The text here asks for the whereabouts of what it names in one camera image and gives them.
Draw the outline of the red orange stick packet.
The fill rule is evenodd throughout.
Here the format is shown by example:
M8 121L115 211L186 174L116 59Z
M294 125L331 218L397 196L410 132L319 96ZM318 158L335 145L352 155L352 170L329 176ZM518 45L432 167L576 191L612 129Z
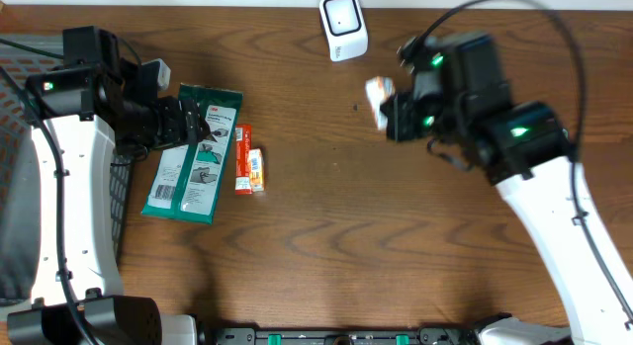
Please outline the red orange stick packet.
M251 125L240 124L235 127L235 193L237 195L251 195L250 168L248 155L251 149Z

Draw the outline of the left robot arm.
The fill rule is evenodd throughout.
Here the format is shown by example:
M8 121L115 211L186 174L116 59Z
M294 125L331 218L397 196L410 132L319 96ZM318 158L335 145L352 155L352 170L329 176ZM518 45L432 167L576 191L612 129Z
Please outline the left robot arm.
M166 94L161 60L120 55L89 26L62 34L61 65L17 90L40 174L40 251L31 306L8 315L13 344L203 344L203 323L125 294L112 237L115 155L194 145L210 129L192 99Z

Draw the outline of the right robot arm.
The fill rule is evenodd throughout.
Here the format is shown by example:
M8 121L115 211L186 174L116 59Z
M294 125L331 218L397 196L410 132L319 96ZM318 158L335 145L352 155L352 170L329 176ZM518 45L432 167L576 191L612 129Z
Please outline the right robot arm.
M412 86L381 106L387 136L456 144L452 164L480 168L532 239L558 292L568 332L498 320L483 344L628 344L632 277L592 200L584 167L554 111L511 95L493 38L414 38L399 50Z

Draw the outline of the white green packet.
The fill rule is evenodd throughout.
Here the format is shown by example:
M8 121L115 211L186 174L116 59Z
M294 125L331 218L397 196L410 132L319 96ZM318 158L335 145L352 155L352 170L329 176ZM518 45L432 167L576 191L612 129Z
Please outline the white green packet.
M243 102L237 91L181 85L181 99L191 99L210 128L204 139L162 152L141 211L144 216L213 222L236 120Z

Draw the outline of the orange tissue pack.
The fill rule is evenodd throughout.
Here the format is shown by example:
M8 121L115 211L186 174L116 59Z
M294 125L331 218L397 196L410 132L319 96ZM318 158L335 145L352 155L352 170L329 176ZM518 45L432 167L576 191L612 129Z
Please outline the orange tissue pack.
M388 118L381 112L381 106L396 92L392 78L377 76L365 82L365 92L372 109L377 130L387 128Z
M263 153L259 148L248 152L249 183L253 192L265 191Z

